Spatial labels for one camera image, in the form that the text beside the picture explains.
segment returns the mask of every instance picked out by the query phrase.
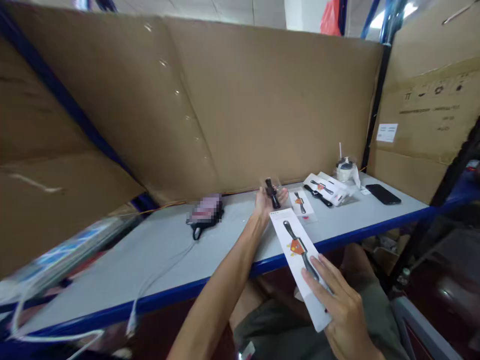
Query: white product box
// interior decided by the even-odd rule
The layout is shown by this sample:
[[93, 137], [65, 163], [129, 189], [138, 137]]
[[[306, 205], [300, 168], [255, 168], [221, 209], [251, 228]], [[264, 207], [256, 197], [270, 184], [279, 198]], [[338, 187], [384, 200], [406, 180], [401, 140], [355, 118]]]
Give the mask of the white product box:
[[[305, 232], [302, 224], [300, 224], [293, 209], [288, 208], [285, 210], [273, 211], [270, 213], [270, 219], [275, 228], [276, 235], [280, 241], [290, 271], [295, 279], [298, 289], [300, 290], [300, 294], [303, 297], [308, 313], [310, 314], [313, 326], [319, 333], [330, 323], [330, 321], [332, 321], [332, 318], [330, 317], [330, 314], [325, 311], [323, 304], [316, 298], [312, 290], [310, 290], [301, 273], [302, 268], [308, 267], [305, 261], [312, 265], [310, 263], [310, 256], [318, 257], [319, 252]], [[288, 227], [291, 228], [291, 233], [294, 237], [289, 233]], [[303, 250], [306, 250], [305, 255], [299, 253], [302, 252], [303, 247]], [[330, 291], [325, 284], [325, 281], [318, 275], [318, 273], [317, 276], [319, 277], [318, 282]]]
[[312, 205], [301, 187], [296, 187], [288, 191], [291, 207], [301, 223], [309, 224], [318, 221]]
[[318, 191], [334, 206], [339, 206], [349, 197], [349, 187], [324, 172], [318, 175], [311, 173], [303, 184], [314, 191]]

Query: orange graphic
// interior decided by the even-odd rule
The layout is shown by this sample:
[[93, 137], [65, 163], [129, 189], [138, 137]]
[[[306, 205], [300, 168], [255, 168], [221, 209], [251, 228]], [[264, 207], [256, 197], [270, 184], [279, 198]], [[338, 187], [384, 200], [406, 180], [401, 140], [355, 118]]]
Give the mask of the orange graphic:
[[304, 253], [304, 248], [302, 247], [302, 245], [300, 245], [300, 241], [298, 239], [294, 239], [291, 241], [290, 251], [298, 255], [302, 255]]

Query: ceiling light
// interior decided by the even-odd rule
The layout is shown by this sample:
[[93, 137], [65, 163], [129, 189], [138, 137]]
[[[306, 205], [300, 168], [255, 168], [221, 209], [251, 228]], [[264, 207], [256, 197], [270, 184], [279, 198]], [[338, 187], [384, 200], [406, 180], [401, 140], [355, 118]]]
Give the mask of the ceiling light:
[[[408, 15], [413, 13], [418, 8], [419, 7], [414, 5], [413, 2], [409, 2], [408, 4], [405, 5], [405, 10], [403, 11], [403, 18], [405, 19]], [[384, 23], [384, 17], [385, 17], [385, 10], [383, 10], [381, 13], [375, 16], [375, 18], [370, 24], [370, 27], [372, 29], [381, 29]]]

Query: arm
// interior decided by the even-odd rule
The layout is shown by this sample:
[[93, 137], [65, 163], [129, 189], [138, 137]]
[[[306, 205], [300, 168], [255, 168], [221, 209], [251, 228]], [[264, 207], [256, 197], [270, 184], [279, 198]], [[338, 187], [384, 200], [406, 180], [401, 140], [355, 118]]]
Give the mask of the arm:
[[[282, 189], [278, 200], [284, 202], [287, 194]], [[272, 202], [261, 187], [245, 229], [190, 309], [167, 360], [210, 359], [245, 287], [271, 211]]]

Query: black smartphone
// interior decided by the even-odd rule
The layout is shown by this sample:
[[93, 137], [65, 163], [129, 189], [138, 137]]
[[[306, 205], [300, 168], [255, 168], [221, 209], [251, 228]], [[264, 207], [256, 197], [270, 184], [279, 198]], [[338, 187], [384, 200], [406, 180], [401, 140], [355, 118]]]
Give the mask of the black smartphone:
[[365, 185], [367, 190], [385, 205], [400, 204], [402, 200], [393, 195], [390, 191], [380, 184]]

